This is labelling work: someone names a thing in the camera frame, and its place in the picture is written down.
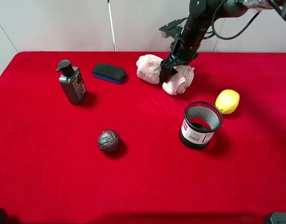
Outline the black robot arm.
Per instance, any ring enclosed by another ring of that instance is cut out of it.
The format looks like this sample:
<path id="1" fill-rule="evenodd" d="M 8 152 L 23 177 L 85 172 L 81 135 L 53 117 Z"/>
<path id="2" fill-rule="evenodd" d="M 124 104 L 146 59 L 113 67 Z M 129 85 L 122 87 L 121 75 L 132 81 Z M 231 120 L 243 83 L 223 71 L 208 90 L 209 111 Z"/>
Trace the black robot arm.
<path id="1" fill-rule="evenodd" d="M 177 71 L 176 66 L 188 65 L 198 56 L 201 41 L 213 36 L 226 40 L 215 30 L 219 18 L 237 18 L 249 9 L 261 12 L 274 9 L 286 22 L 286 0 L 192 0 L 189 16 L 174 20 L 159 30 L 165 38 L 172 37 L 169 56 L 161 62 L 160 82 L 168 82 Z"/>

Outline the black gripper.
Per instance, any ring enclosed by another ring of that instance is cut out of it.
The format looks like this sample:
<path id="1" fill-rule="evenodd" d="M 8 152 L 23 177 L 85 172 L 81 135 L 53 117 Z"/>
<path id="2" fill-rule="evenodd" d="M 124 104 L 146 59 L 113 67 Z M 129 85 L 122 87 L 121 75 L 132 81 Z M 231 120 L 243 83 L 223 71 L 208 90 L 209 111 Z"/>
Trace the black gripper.
<path id="1" fill-rule="evenodd" d="M 169 56 L 161 62 L 159 81 L 167 83 L 175 74 L 186 75 L 188 64 L 198 57 L 197 50 L 183 43 L 180 35 L 175 36 Z"/>

